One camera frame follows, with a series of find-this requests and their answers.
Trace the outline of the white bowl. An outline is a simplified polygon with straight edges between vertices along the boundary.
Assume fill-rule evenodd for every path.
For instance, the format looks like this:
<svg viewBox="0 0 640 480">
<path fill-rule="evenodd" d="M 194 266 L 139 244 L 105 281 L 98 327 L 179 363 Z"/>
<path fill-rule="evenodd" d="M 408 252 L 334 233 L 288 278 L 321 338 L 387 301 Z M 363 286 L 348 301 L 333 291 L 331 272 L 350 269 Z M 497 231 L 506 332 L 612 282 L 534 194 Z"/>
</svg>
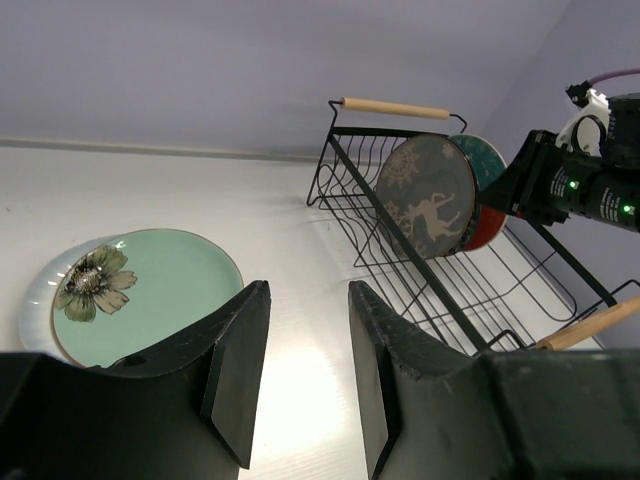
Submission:
<svg viewBox="0 0 640 480">
<path fill-rule="evenodd" d="M 72 363 L 58 345 L 52 326 L 55 295 L 60 282 L 81 257 L 117 237 L 118 234 L 109 235 L 75 245 L 50 260 L 34 277 L 17 314 L 20 340 L 27 351 L 46 353 Z"/>
</svg>

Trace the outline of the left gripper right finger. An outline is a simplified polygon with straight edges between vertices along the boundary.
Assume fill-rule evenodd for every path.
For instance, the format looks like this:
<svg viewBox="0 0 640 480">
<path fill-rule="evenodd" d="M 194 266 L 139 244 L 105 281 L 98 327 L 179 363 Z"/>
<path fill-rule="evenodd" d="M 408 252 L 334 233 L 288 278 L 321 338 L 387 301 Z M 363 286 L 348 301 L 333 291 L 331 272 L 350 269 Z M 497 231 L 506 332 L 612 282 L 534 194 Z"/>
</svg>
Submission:
<svg viewBox="0 0 640 480">
<path fill-rule="evenodd" d="M 635 479 L 639 354 L 467 356 L 365 282 L 349 324 L 371 479 Z"/>
</svg>

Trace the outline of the grey brown plate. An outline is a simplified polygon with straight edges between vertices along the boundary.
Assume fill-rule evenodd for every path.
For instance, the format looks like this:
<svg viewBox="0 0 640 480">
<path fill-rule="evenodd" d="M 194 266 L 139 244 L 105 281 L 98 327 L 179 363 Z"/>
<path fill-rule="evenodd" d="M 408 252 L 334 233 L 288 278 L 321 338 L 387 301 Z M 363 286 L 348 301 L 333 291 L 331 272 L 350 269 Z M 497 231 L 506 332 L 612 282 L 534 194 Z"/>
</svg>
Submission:
<svg viewBox="0 0 640 480">
<path fill-rule="evenodd" d="M 390 153 L 375 193 L 425 260 L 461 251 L 480 213 L 468 157 L 448 137 L 433 133 L 414 136 Z"/>
</svg>

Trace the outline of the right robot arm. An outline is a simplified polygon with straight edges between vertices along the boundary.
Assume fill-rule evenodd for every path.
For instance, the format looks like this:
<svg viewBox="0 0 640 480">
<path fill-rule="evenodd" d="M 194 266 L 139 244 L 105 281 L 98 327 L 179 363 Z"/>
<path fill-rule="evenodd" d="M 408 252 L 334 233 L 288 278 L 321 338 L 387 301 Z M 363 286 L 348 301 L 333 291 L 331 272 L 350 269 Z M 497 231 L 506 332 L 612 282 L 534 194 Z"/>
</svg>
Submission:
<svg viewBox="0 0 640 480">
<path fill-rule="evenodd" d="M 479 194 L 508 216 L 551 226 L 575 215 L 639 231 L 639 95 L 574 94 L 578 113 L 557 134 L 529 132 Z"/>
</svg>

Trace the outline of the green flower plate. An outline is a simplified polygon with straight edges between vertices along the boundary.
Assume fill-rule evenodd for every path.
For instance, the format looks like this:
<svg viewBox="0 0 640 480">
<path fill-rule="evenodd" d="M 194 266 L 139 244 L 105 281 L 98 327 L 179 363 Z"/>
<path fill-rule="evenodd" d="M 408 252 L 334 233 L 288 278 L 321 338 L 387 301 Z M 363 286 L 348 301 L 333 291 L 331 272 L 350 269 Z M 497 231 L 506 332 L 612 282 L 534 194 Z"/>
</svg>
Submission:
<svg viewBox="0 0 640 480">
<path fill-rule="evenodd" d="M 236 263 L 212 241 L 182 230 L 138 230 L 71 266 L 51 322 L 70 361 L 110 366 L 201 320 L 243 287 Z"/>
</svg>

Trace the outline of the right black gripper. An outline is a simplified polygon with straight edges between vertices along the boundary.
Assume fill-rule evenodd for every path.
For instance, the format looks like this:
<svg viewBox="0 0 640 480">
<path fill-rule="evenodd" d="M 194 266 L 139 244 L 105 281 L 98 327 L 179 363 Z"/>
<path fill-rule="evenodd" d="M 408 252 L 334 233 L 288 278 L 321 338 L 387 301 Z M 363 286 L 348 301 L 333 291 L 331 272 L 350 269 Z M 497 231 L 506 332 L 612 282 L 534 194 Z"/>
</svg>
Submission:
<svg viewBox="0 0 640 480">
<path fill-rule="evenodd" d="M 600 159 L 556 145 L 547 130 L 528 133 L 506 169 L 478 194 L 478 203 L 527 222 L 551 226 L 582 212 L 587 179 L 600 171 Z"/>
</svg>

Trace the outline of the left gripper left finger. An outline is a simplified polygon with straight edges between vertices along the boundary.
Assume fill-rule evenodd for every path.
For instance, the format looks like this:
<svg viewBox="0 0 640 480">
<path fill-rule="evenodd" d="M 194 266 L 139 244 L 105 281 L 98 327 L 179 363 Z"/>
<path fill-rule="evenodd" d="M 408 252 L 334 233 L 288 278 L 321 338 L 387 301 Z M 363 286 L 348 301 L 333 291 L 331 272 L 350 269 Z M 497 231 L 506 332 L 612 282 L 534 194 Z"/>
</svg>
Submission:
<svg viewBox="0 0 640 480">
<path fill-rule="evenodd" d="M 1 357 L 5 479 L 235 479 L 249 467 L 271 311 L 255 281 L 113 365 Z"/>
</svg>

